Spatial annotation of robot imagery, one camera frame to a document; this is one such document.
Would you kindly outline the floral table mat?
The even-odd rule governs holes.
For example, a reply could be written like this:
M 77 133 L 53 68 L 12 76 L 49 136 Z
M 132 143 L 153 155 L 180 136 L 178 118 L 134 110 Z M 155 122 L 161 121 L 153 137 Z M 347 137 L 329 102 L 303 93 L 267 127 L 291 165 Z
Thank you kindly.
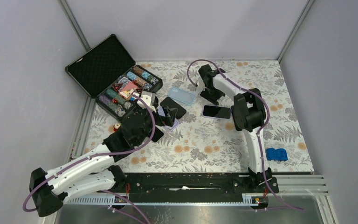
M 283 148 L 285 162 L 271 161 L 274 172 L 314 171 L 303 133 L 277 61 L 220 61 L 227 76 L 246 89 L 258 88 L 270 110 L 263 130 L 266 148 Z M 249 155 L 245 137 L 232 119 L 211 119 L 202 115 L 208 102 L 197 97 L 184 105 L 186 114 L 156 143 L 121 159 L 124 172 L 246 172 Z

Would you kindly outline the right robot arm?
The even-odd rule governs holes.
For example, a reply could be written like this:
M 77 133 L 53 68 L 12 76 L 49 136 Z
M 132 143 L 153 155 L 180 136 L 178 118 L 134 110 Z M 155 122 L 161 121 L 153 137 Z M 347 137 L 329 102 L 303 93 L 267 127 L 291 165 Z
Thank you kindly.
M 233 80 L 224 75 L 220 69 L 213 70 L 210 65 L 203 65 L 199 69 L 198 84 L 203 84 L 200 96 L 218 105 L 218 99 L 227 96 L 233 100 L 231 115 L 237 131 L 243 131 L 248 155 L 248 181 L 250 189 L 261 192 L 272 178 L 271 170 L 267 166 L 265 146 L 263 142 L 263 128 L 268 121 L 264 101 L 257 88 L 244 90 Z

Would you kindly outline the red toy brick car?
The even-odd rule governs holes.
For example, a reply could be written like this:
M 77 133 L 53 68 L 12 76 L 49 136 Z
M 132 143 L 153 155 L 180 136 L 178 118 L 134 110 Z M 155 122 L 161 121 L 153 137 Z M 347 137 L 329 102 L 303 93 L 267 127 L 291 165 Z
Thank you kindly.
M 114 125 L 113 131 L 116 132 L 120 127 L 121 127 L 121 124 L 120 124 L 120 123 L 116 123 L 116 124 Z

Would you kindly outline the black poker chip case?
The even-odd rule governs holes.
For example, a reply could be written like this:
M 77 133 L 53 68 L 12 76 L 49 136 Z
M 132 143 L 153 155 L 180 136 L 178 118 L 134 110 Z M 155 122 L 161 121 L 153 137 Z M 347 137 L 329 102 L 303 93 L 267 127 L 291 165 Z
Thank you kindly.
M 136 64 L 115 34 L 67 65 L 65 71 L 101 108 L 119 121 L 132 114 L 134 102 L 129 100 L 125 104 L 119 100 L 114 103 L 107 90 L 114 91 L 114 84 L 126 78 L 128 72 L 145 81 L 145 85 L 138 85 L 145 91 L 156 93 L 163 86 L 161 78 Z

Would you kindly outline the blue toy car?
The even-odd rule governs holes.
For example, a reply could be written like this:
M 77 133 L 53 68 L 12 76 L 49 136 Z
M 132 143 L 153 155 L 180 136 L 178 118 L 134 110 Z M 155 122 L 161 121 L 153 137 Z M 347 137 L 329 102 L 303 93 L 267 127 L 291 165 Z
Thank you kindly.
M 267 148 L 266 149 L 266 158 L 268 161 L 287 161 L 288 155 L 287 151 L 284 148 Z

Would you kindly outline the light blue phone case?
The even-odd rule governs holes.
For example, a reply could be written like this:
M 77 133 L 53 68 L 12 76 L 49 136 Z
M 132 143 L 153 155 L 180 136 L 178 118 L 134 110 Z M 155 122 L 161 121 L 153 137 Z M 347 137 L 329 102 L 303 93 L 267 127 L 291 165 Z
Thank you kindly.
M 192 105 L 196 98 L 193 93 L 182 90 L 178 87 L 172 87 L 167 95 L 168 97 L 177 100 L 185 105 Z

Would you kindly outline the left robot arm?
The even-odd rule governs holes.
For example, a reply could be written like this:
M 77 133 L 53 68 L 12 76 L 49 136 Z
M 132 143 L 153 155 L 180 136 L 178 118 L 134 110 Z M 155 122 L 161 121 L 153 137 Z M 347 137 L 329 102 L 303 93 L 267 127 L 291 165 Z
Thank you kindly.
M 121 126 L 88 153 L 64 165 L 45 171 L 31 172 L 29 195 L 23 203 L 25 212 L 46 217 L 57 212 L 71 199 L 95 191 L 122 191 L 125 175 L 115 162 L 143 149 L 158 136 L 158 126 L 173 126 L 177 108 L 147 106 L 124 119 Z

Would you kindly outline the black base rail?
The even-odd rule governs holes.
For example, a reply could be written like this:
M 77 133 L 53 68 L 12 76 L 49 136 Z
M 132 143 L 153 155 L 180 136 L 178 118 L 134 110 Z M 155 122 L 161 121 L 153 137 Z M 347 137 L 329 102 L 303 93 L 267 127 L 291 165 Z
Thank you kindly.
M 276 177 L 265 183 L 249 173 L 127 173 L 108 188 L 133 203 L 242 203 L 243 195 L 278 193 Z

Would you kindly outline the black phone from blue case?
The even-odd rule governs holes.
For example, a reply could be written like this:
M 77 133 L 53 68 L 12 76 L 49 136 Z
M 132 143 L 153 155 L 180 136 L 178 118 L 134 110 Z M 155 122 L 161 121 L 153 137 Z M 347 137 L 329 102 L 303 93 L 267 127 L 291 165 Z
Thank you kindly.
M 160 106 L 161 107 L 168 106 L 170 109 L 176 108 L 177 109 L 177 113 L 175 115 L 176 119 L 181 119 L 187 113 L 187 110 L 181 105 L 179 105 L 176 101 L 174 101 L 171 97 L 166 97 L 165 99 L 163 99 L 162 102 L 160 103 Z

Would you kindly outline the triangular card box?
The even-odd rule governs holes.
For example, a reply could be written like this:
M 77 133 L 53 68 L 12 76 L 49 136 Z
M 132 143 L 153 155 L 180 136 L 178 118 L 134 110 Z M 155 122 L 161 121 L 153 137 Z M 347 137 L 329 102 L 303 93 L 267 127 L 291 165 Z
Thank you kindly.
M 122 86 L 122 83 L 112 84 L 112 87 L 116 92 L 118 92 L 120 90 L 121 86 Z

